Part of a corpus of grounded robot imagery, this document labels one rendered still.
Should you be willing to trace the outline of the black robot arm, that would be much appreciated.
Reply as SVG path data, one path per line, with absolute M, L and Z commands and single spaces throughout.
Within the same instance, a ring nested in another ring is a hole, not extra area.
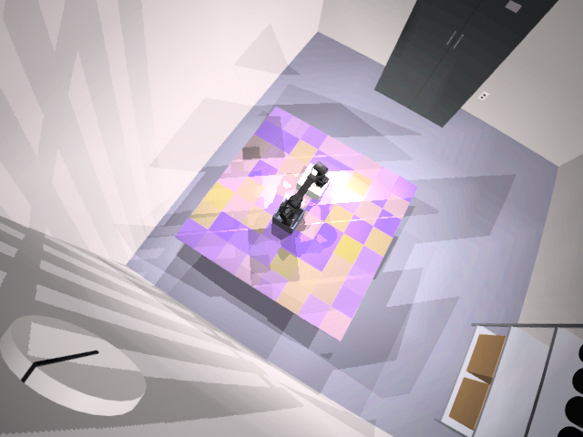
M 313 169 L 315 169 L 317 171 L 317 174 L 315 176 L 312 173 Z M 295 213 L 295 211 L 297 211 L 301 207 L 302 201 L 303 201 L 303 196 L 305 195 L 307 190 L 310 188 L 312 183 L 315 183 L 320 188 L 322 188 L 325 184 L 328 183 L 328 181 L 330 180 L 330 178 L 328 178 L 326 176 L 326 173 L 329 171 L 328 169 L 329 168 L 326 167 L 321 161 L 319 161 L 319 162 L 317 161 L 312 166 L 311 173 L 308 175 L 307 179 L 302 184 L 302 186 L 298 190 L 298 192 L 296 194 L 292 195 L 286 203 L 282 202 L 280 204 L 280 208 L 279 208 L 280 217 L 283 220 L 287 220 L 292 215 L 292 212 Z M 290 204 L 288 204 L 288 203 L 290 203 Z

